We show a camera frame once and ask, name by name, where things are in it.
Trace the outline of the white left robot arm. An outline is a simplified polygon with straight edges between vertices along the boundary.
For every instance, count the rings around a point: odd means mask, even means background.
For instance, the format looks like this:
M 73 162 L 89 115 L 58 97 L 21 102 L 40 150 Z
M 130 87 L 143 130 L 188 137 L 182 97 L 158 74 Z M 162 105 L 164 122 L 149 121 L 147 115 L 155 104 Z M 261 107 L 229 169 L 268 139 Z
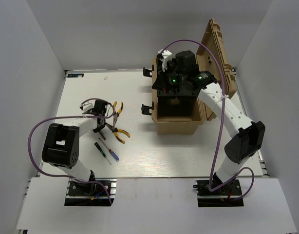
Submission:
M 79 141 L 84 134 L 98 133 L 105 127 L 104 117 L 108 105 L 104 100 L 83 104 L 81 110 L 84 117 L 65 124 L 50 124 L 42 151 L 43 162 L 61 169 L 73 179 L 80 180 L 79 187 L 87 195 L 96 191 L 97 183 L 94 181 L 93 172 L 79 159 Z

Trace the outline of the yellow combination pliers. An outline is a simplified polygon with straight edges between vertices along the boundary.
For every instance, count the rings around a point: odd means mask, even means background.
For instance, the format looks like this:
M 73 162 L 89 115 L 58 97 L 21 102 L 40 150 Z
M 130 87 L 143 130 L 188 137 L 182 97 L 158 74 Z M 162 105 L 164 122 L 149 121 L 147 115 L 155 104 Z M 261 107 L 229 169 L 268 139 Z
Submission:
M 129 134 L 127 131 L 125 131 L 125 130 L 118 129 L 118 128 L 116 128 L 116 127 L 114 127 L 114 126 L 112 126 L 112 125 L 110 125 L 110 124 L 108 124 L 108 123 L 106 123 L 105 125 L 112 131 L 112 133 L 114 134 L 115 138 L 116 138 L 120 143 L 122 143 L 122 144 L 125 144 L 125 141 L 124 141 L 122 138 L 119 137 L 119 133 L 124 134 L 124 135 L 127 136 L 128 138 L 131 137 L 130 134 Z

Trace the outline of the yellow needle-nose pliers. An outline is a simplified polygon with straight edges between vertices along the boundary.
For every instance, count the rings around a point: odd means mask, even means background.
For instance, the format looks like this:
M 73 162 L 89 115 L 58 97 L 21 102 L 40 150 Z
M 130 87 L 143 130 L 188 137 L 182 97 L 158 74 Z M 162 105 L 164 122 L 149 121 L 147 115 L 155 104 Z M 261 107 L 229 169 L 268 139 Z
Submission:
M 114 104 L 113 104 L 113 107 L 115 109 L 115 112 L 114 112 L 114 115 L 113 115 L 113 126 L 116 125 L 118 117 L 121 114 L 121 112 L 123 110 L 123 107 L 124 107 L 123 102 L 120 103 L 120 108 L 118 110 L 116 110 L 116 106 L 117 106 L 117 101 L 115 101 Z

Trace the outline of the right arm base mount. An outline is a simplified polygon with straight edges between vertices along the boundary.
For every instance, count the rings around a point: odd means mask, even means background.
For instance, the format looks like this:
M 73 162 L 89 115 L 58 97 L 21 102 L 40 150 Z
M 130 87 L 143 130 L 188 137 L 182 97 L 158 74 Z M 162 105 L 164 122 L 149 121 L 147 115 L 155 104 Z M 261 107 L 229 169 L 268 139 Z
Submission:
M 216 208 L 216 207 L 243 207 L 243 199 L 237 199 L 242 196 L 242 189 L 238 179 L 222 188 L 211 192 L 208 189 L 208 180 L 196 180 L 192 186 L 197 193 L 198 207 Z

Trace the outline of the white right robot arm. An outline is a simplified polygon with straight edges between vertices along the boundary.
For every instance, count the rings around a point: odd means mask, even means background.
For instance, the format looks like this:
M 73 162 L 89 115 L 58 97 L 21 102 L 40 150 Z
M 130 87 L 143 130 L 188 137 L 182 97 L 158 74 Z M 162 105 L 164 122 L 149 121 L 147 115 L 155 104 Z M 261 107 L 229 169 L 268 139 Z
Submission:
M 200 98 L 220 118 L 231 140 L 225 145 L 225 158 L 217 171 L 211 169 L 208 190 L 221 195 L 231 189 L 231 182 L 242 171 L 242 166 L 262 146 L 265 125 L 245 116 L 223 94 L 219 82 L 209 71 L 200 71 L 192 51 L 181 51 L 175 56 L 168 50 L 157 54 L 156 81 L 152 88 L 168 94 L 189 91 Z

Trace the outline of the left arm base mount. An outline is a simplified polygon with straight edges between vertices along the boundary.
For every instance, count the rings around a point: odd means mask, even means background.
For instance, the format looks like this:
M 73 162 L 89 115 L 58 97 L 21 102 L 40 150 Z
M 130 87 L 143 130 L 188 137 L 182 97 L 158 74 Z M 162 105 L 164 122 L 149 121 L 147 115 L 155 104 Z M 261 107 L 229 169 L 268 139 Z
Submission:
M 110 207 L 116 193 L 116 179 L 100 179 L 100 184 L 83 184 L 70 180 L 64 206 L 66 207 Z

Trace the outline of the tan plastic toolbox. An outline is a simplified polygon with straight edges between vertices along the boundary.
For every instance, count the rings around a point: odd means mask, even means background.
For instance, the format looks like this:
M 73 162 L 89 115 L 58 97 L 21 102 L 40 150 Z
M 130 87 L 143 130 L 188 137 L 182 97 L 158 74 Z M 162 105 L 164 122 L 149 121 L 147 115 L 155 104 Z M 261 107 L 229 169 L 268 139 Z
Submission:
M 200 71 L 209 71 L 219 84 L 225 86 L 225 93 L 233 97 L 236 93 L 235 76 L 228 63 L 220 26 L 210 19 L 196 53 L 194 53 Z M 143 69 L 143 75 L 152 79 L 154 59 L 150 70 Z M 162 98 L 152 89 L 151 106 L 142 105 L 141 112 L 150 115 L 157 125 L 158 134 L 192 135 L 199 125 L 216 118 L 213 111 L 198 97 Z

